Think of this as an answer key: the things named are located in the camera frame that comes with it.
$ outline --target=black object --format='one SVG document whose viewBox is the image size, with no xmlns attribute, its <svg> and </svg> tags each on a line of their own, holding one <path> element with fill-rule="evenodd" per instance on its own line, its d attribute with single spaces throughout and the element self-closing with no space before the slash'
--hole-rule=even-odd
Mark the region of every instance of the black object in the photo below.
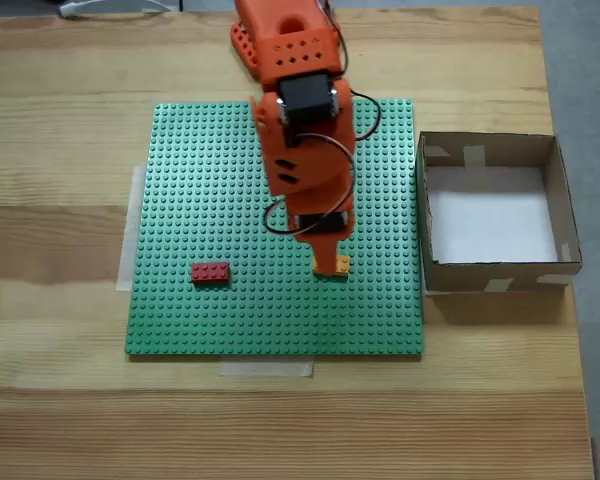
<svg viewBox="0 0 600 480">
<path fill-rule="evenodd" d="M 344 214 L 342 212 L 333 212 L 323 218 L 323 213 L 311 215 L 300 215 L 298 221 L 300 228 L 307 228 L 309 225 L 315 225 L 307 230 L 306 233 L 335 233 L 345 229 Z"/>
<path fill-rule="evenodd" d="M 291 128 L 326 122 L 333 116 L 331 80 L 326 72 L 280 80 L 278 90 Z"/>
</svg>

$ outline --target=yellow lego brick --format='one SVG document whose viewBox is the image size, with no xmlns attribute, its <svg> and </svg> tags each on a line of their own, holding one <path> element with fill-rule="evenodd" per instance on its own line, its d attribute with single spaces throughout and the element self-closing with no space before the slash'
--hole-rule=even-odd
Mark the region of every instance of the yellow lego brick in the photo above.
<svg viewBox="0 0 600 480">
<path fill-rule="evenodd" d="M 335 275 L 338 277 L 347 277 L 349 276 L 349 263 L 350 258 L 348 255 L 336 255 L 336 273 Z M 318 263 L 316 262 L 316 257 L 313 257 L 313 273 L 317 275 L 322 275 L 318 271 Z"/>
</svg>

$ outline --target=black cable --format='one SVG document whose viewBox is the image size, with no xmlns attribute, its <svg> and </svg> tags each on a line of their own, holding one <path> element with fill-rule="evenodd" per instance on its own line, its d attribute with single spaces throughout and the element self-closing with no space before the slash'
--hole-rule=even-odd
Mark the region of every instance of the black cable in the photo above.
<svg viewBox="0 0 600 480">
<path fill-rule="evenodd" d="M 326 15 L 327 19 L 329 20 L 329 23 L 331 23 L 331 26 L 336 31 L 336 33 L 338 34 L 338 38 L 340 39 L 342 53 L 344 54 L 344 67 L 342 68 L 342 72 L 338 76 L 343 77 L 344 74 L 347 72 L 347 69 L 349 68 L 349 50 L 347 49 L 347 42 L 345 41 L 344 36 L 342 35 L 340 27 L 336 24 L 335 20 L 333 19 L 333 9 L 329 4 L 329 0 L 324 0 L 324 4 L 321 4 L 320 0 L 318 0 L 318 5 L 320 5 L 320 7 L 322 8 L 322 11 Z M 373 122 L 373 126 L 369 129 L 368 132 L 360 135 L 359 137 L 356 137 L 356 141 L 359 142 L 361 140 L 369 138 L 378 129 L 380 121 L 382 120 L 382 107 L 374 98 L 371 98 L 370 96 L 365 95 L 364 93 L 356 92 L 354 89 L 351 89 L 351 94 L 355 97 L 360 97 L 369 100 L 376 106 L 377 110 L 376 120 L 375 122 Z"/>
<path fill-rule="evenodd" d="M 275 235 L 285 235 L 285 236 L 299 235 L 301 233 L 308 232 L 309 230 L 313 230 L 315 227 L 317 227 L 322 222 L 324 222 L 324 220 L 329 215 L 336 212 L 347 201 L 347 199 L 353 194 L 353 190 L 356 185 L 356 170 L 355 170 L 355 166 L 353 163 L 353 155 L 351 154 L 351 152 L 349 150 L 347 150 L 347 148 L 342 143 L 340 143 L 335 138 L 329 137 L 328 135 L 322 135 L 321 133 L 299 133 L 298 135 L 296 135 L 296 137 L 300 138 L 300 139 L 315 138 L 316 140 L 320 140 L 322 142 L 326 142 L 330 145 L 333 145 L 338 150 L 340 150 L 342 153 L 344 153 L 345 156 L 347 157 L 349 165 L 351 166 L 351 186 L 349 187 L 349 190 L 347 191 L 347 193 L 345 195 L 343 195 L 342 198 L 338 201 L 338 203 L 336 203 L 332 208 L 330 208 L 329 211 L 327 213 L 325 213 L 324 215 L 322 215 L 317 221 L 315 221 L 314 223 L 312 223 L 311 225 L 309 225 L 307 227 L 294 228 L 293 230 L 278 230 L 277 228 L 273 228 L 273 227 L 269 226 L 269 216 L 274 212 L 274 210 L 276 208 L 278 208 L 278 206 L 282 202 L 284 202 L 284 199 L 275 201 L 274 203 L 272 203 L 271 205 L 269 205 L 267 207 L 267 209 L 264 211 L 264 216 L 263 216 L 264 228 L 269 233 L 273 233 Z"/>
<path fill-rule="evenodd" d="M 365 95 L 364 93 L 356 92 L 353 88 L 351 89 L 351 95 L 353 95 L 354 97 L 360 97 L 369 100 L 376 106 L 377 111 L 376 120 L 375 122 L 373 122 L 371 128 L 366 133 L 363 133 L 359 137 L 356 137 L 356 142 L 359 142 L 361 140 L 369 138 L 378 129 L 378 126 L 380 125 L 380 120 L 382 120 L 382 107 L 375 98 L 371 98 L 369 95 Z"/>
<path fill-rule="evenodd" d="M 347 42 L 344 41 L 344 36 L 342 35 L 342 31 L 340 31 L 340 27 L 338 26 L 336 21 L 333 19 L 333 13 L 332 13 L 333 9 L 331 8 L 331 5 L 329 4 L 329 0 L 325 0 L 324 5 L 322 5 L 320 3 L 320 0 L 318 0 L 318 5 L 321 6 L 322 11 L 324 12 L 325 16 L 327 17 L 327 20 L 329 20 L 329 23 L 331 24 L 333 29 L 336 31 L 336 34 L 338 35 L 338 39 L 340 40 L 340 46 L 342 47 L 342 53 L 344 54 L 344 67 L 342 67 L 342 71 L 338 74 L 338 76 L 343 77 L 344 74 L 347 72 L 347 69 L 349 68 L 349 50 L 347 49 Z"/>
</svg>

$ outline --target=red lego brick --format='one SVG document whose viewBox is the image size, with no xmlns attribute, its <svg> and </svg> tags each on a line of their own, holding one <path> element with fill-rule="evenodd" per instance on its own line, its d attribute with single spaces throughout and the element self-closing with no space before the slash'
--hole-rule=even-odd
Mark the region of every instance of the red lego brick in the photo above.
<svg viewBox="0 0 600 480">
<path fill-rule="evenodd" d="M 195 285 L 207 283 L 228 283 L 229 263 L 194 263 L 191 268 L 191 281 Z"/>
</svg>

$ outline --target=gray floor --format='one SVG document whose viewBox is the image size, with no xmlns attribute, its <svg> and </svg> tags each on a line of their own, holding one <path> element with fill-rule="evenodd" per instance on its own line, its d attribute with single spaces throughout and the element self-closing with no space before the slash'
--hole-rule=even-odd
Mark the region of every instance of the gray floor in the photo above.
<svg viewBox="0 0 600 480">
<path fill-rule="evenodd" d="M 177 5 L 175 0 L 166 0 Z M 136 0 L 90 11 L 140 11 Z M 232 0 L 185 0 L 186 10 L 229 10 Z M 576 280 L 592 435 L 600 433 L 600 0 L 333 0 L 343 7 L 537 5 L 554 128 L 560 136 L 584 255 Z M 43 0 L 0 0 L 0 15 L 51 14 Z"/>
</svg>

